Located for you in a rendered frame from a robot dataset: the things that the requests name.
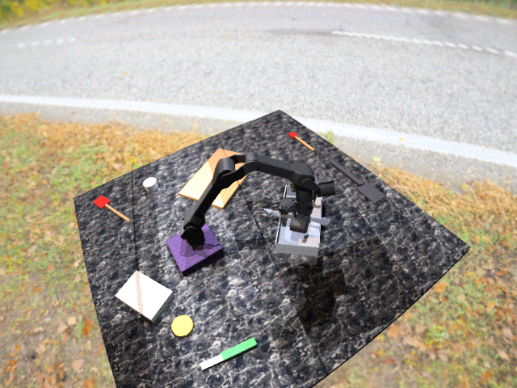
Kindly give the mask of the white flat box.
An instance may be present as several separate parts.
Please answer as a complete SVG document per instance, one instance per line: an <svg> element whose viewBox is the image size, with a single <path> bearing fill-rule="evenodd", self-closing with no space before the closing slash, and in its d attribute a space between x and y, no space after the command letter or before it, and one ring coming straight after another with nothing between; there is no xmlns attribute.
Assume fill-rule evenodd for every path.
<svg viewBox="0 0 517 388"><path fill-rule="evenodd" d="M155 322L174 293L155 280L135 271L116 296L148 320Z"/></svg>

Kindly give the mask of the yellow round disc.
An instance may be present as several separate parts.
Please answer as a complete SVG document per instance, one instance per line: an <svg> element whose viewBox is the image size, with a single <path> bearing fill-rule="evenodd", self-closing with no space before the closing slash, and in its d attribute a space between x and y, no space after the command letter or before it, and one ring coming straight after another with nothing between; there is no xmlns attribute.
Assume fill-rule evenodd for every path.
<svg viewBox="0 0 517 388"><path fill-rule="evenodd" d="M179 337L190 335L193 327L191 318L186 315L179 316L172 322L172 331Z"/></svg>

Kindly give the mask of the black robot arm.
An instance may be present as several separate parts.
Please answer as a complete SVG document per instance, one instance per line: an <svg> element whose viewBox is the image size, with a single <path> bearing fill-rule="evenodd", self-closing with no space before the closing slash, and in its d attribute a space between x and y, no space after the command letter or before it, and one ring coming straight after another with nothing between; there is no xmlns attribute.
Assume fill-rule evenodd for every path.
<svg viewBox="0 0 517 388"><path fill-rule="evenodd" d="M242 164L237 170L235 164ZM220 158L214 168L212 179L207 188L182 218L180 238L186 240L191 249L196 248L206 240L202 227L206 222L206 212L222 189L245 177L252 171L261 171L289 179L292 192L300 202L310 202L312 194L317 197L333 196L335 194L333 177L317 179L311 166L304 162L288 163L277 159L256 154L254 151L245 154L232 154ZM280 213L296 215L296 198L283 198L280 203Z"/></svg>

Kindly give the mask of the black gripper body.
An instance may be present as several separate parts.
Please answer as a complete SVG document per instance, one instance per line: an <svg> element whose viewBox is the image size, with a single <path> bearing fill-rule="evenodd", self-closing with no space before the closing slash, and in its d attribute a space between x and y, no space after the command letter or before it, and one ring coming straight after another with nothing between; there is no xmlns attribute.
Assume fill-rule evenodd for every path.
<svg viewBox="0 0 517 388"><path fill-rule="evenodd" d="M295 205L296 205L296 212L298 214L297 214L296 218L293 218L291 220L291 223L289 226L289 229L291 231L301 233L301 234L304 234L307 232L307 229L309 226L309 223L307 221L308 221L308 217L310 215L310 212L311 212L311 209L313 206L312 200L313 200L313 202L315 202L316 196L317 195L314 195L314 192L313 192L312 199L310 200L310 202L306 202L306 203L300 202L296 198Z"/></svg>

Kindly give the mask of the green and white flat bar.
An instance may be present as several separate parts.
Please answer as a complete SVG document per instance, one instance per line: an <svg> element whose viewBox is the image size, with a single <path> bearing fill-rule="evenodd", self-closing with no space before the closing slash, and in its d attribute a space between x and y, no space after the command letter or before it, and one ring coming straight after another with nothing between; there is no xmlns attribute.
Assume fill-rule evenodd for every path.
<svg viewBox="0 0 517 388"><path fill-rule="evenodd" d="M251 339L242 342L239 345L234 346L233 348L230 348L226 351L223 351L219 356L215 356L212 359L209 359L203 363L201 363L202 370L213 366L221 361L227 361L228 359L233 358L234 356L237 356L249 349L252 349L253 347L257 346L256 342L254 341L254 337Z"/></svg>

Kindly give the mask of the white short cylinder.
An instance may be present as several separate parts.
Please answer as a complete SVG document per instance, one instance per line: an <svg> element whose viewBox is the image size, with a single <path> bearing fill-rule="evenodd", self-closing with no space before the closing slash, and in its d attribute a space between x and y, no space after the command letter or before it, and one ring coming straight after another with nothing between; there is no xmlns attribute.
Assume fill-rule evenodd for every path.
<svg viewBox="0 0 517 388"><path fill-rule="evenodd" d="M147 192L155 191L158 188L158 182L155 178L146 179L143 185Z"/></svg>

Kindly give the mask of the light wooden board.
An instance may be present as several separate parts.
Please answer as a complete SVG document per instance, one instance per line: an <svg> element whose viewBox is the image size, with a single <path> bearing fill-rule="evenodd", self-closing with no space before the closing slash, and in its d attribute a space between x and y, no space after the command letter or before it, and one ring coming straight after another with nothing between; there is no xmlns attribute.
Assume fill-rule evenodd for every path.
<svg viewBox="0 0 517 388"><path fill-rule="evenodd" d="M179 195L191 200L198 201L212 179L217 161L220 158L226 158L232 154L240 153L229 150L218 150L190 179ZM218 209L224 209L248 175L249 173L242 179L232 183L228 188L222 189L211 206Z"/></svg>

